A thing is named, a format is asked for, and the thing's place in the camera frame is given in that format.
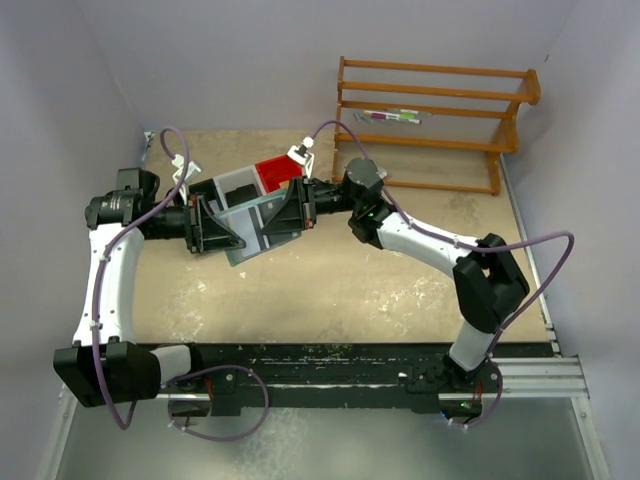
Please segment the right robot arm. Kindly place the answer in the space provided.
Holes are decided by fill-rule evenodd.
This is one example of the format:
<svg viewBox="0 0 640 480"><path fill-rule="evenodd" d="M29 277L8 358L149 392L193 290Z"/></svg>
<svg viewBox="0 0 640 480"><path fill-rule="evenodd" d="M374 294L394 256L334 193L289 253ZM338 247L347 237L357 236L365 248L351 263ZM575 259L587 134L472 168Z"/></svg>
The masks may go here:
<svg viewBox="0 0 640 480"><path fill-rule="evenodd" d="M485 362L500 327L528 296L529 284L500 236L475 239L429 226L387 201L383 189L371 159L350 161L339 183L295 177L262 231L302 232L320 215L347 212L360 242L409 256L449 276L464 322L444 364L460 378L471 377Z"/></svg>

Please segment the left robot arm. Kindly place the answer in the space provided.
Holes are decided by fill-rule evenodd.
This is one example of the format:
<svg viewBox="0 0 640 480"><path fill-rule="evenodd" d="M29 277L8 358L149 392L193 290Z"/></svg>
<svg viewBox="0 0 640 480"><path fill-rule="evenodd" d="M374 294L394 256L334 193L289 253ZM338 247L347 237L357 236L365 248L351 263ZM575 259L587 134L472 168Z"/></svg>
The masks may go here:
<svg viewBox="0 0 640 480"><path fill-rule="evenodd" d="M159 177L121 169L114 190L85 209L91 264L78 328L53 367L85 407L153 399L160 387L197 365L189 345L143 347L133 329L138 260L145 242L182 239L193 254L244 247L217 218L221 195L213 180L197 182L175 200L156 201Z"/></svg>

